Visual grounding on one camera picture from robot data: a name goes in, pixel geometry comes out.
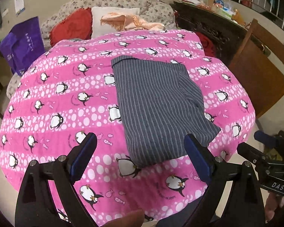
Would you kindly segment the person's right hand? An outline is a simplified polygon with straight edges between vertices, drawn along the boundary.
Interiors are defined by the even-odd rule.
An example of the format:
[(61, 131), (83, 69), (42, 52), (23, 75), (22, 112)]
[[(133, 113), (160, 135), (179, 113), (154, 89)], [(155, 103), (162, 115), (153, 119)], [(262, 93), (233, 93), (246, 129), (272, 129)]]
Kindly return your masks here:
[(282, 208), (283, 206), (284, 206), (284, 196), (270, 192), (264, 208), (266, 221), (268, 222), (271, 219), (273, 219), (276, 209)]

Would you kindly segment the person's left hand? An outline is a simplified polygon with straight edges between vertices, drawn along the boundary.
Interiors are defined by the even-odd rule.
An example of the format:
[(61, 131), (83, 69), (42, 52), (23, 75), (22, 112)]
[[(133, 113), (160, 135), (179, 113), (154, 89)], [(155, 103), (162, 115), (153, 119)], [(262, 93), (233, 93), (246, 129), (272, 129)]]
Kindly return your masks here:
[(141, 227), (144, 222), (144, 217), (145, 214), (143, 210), (136, 210), (122, 218), (111, 220), (102, 227)]

